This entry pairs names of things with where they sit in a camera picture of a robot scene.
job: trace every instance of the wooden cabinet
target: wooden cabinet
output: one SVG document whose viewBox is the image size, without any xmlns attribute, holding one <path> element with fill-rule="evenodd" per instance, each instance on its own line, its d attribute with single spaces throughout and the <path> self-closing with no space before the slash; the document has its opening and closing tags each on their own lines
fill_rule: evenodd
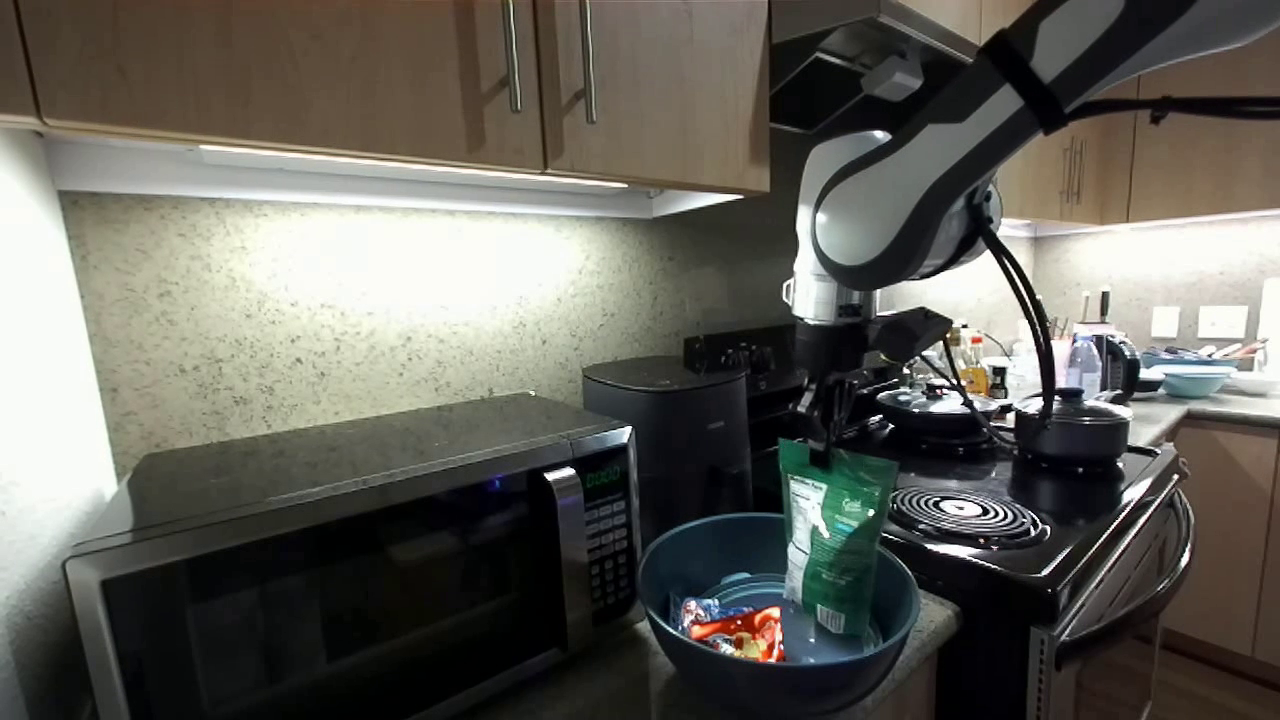
<svg viewBox="0 0 1280 720">
<path fill-rule="evenodd" d="M 531 0 L 19 6 L 53 127 L 545 160 Z"/>
<path fill-rule="evenodd" d="M 1272 427 L 1250 425 L 1182 425 L 1174 450 L 1189 465 L 1189 496 L 1195 509 L 1195 565 L 1171 602 L 1163 627 L 1234 658 L 1257 658 L 1266 562 L 1266 524 L 1277 504 Z"/>
<path fill-rule="evenodd" d="M 980 0 L 983 36 L 1032 0 Z M 1080 120 L 1022 144 L 998 174 L 1005 217 L 1110 223 L 1127 217 L 1132 117 Z"/>
<path fill-rule="evenodd" d="M 545 0 L 546 170 L 768 189 L 768 0 Z"/>
<path fill-rule="evenodd" d="M 0 0 L 0 117 L 34 117 L 12 0 Z"/>
<path fill-rule="evenodd" d="M 53 127 L 768 189 L 768 0 L 19 0 Z"/>
<path fill-rule="evenodd" d="M 1280 98 L 1280 36 L 1138 81 L 1138 98 Z M 1169 117 L 1134 126 L 1132 222 L 1280 204 L 1280 126 Z"/>
<path fill-rule="evenodd" d="M 1266 562 L 1265 562 L 1265 598 L 1257 606 L 1257 644 L 1250 658 L 1280 668 L 1280 479 L 1272 492 L 1272 529 L 1266 529 Z"/>
<path fill-rule="evenodd" d="M 930 24 L 983 43 L 983 0 L 899 0 L 902 10 L 926 17 Z"/>
</svg>

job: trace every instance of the countertop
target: countertop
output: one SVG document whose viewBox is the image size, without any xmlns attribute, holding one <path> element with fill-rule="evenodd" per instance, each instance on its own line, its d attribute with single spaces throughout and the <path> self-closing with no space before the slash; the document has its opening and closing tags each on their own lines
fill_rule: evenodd
<svg viewBox="0 0 1280 720">
<path fill-rule="evenodd" d="M 1132 446 L 1156 446 L 1169 442 L 1169 431 L 1182 417 L 1205 417 L 1205 422 L 1242 422 L 1242 425 L 1277 425 L 1280 427 L 1280 398 L 1233 398 L 1220 393 L 1212 401 L 1169 401 L 1169 398 L 1132 398 L 1127 401 L 1127 442 Z"/>
<path fill-rule="evenodd" d="M 1212 422 L 1250 422 L 1280 427 L 1280 401 L 1272 398 L 1217 398 L 1217 401 L 1163 401 L 1163 398 L 1134 398 L 1127 404 L 1127 442 L 1132 446 L 1161 446 L 1182 417 L 1212 417 Z M 926 666 L 939 644 L 954 634 L 961 613 L 954 606 L 918 593 L 918 619 L 907 638 L 902 658 L 896 659 L 893 676 L 839 720 L 871 716 L 893 692 Z M 620 627 L 602 638 L 585 658 L 481 703 L 481 720 L 703 720 L 718 716 L 717 703 L 696 696 L 669 658 L 656 650 L 648 625 Z"/>
<path fill-rule="evenodd" d="M 926 666 L 939 644 L 954 634 L 954 606 L 918 593 L 915 627 L 884 676 L 884 686 L 855 707 L 839 712 L 839 720 L 871 716 L 893 692 Z M 669 658 L 656 650 L 648 625 L 620 627 L 602 638 L 585 658 L 481 703 L 481 720 L 703 720 L 718 716 L 717 703 L 696 696 Z"/>
</svg>

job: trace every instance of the plastic bag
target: plastic bag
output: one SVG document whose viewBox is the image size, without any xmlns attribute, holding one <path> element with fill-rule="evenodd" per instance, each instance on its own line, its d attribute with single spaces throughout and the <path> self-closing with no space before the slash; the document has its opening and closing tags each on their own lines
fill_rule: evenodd
<svg viewBox="0 0 1280 720">
<path fill-rule="evenodd" d="M 786 576 L 783 598 L 831 638 L 869 638 L 879 529 L 896 465 L 831 452 L 810 465 L 802 442 L 781 442 Z"/>
<path fill-rule="evenodd" d="M 718 602 L 686 598 L 680 606 L 680 627 L 686 642 L 706 644 L 722 658 L 743 658 L 755 666 L 783 659 L 783 613 L 781 608 L 718 613 Z"/>
</svg>

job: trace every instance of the microwave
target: microwave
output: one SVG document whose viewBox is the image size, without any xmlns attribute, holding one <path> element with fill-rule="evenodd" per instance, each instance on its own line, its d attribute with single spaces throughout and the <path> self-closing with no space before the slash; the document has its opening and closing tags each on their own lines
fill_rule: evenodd
<svg viewBox="0 0 1280 720">
<path fill-rule="evenodd" d="M 65 562 L 95 707 L 456 716 L 636 619 L 631 476 L 535 398 L 152 452 Z"/>
</svg>

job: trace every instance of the stove burner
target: stove burner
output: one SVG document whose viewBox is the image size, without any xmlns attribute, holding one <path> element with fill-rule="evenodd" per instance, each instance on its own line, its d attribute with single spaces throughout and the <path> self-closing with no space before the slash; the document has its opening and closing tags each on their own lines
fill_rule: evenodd
<svg viewBox="0 0 1280 720">
<path fill-rule="evenodd" d="M 893 492 L 893 524 L 907 535 L 980 545 L 980 549 L 1029 549 L 1049 535 L 1049 524 L 1014 504 L 990 496 L 954 496 L 954 492 Z"/>
</svg>

